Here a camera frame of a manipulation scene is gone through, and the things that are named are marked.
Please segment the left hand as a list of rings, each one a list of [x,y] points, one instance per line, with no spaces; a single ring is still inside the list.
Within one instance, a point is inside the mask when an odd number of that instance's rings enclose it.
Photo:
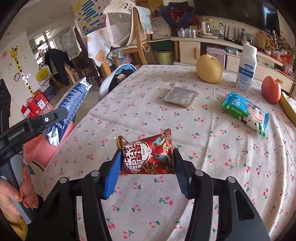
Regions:
[[[37,208],[39,200],[35,192],[29,168],[23,164],[22,168],[23,181],[20,190],[16,190],[8,181],[1,179],[1,211],[13,221],[21,218],[20,212],[15,207],[13,200],[22,202],[25,208]]]

